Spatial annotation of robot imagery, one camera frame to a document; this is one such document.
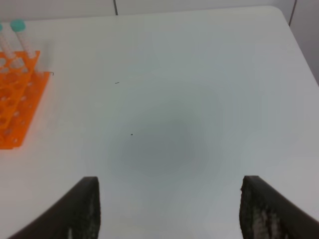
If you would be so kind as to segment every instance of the orange test tube rack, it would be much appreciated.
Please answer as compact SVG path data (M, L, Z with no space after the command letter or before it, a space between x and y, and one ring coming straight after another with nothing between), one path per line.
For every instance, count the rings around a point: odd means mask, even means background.
M39 51L33 59L23 51L15 54L24 61L18 69L11 67L14 59L0 52L0 149L22 145L50 76L34 71Z

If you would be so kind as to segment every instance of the tube cap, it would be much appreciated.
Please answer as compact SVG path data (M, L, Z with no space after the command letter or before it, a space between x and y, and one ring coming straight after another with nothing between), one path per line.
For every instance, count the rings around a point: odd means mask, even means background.
M25 24L22 19L16 19L10 22L12 31L19 32L25 30Z

